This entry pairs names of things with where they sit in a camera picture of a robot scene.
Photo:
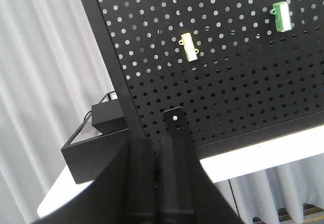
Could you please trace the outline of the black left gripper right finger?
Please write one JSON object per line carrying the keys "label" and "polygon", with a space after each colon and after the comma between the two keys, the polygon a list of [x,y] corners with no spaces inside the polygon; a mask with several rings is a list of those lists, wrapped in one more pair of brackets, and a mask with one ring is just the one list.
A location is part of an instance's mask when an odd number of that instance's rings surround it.
{"label": "black left gripper right finger", "polygon": [[158,151],[160,223],[242,223],[181,138],[164,138]]}

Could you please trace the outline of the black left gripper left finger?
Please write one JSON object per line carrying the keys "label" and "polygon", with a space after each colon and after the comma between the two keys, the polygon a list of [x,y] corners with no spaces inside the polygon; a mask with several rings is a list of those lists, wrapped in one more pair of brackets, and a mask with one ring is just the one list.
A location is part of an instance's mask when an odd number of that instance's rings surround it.
{"label": "black left gripper left finger", "polygon": [[37,223],[155,223],[154,153],[147,139],[125,141],[83,192]]}

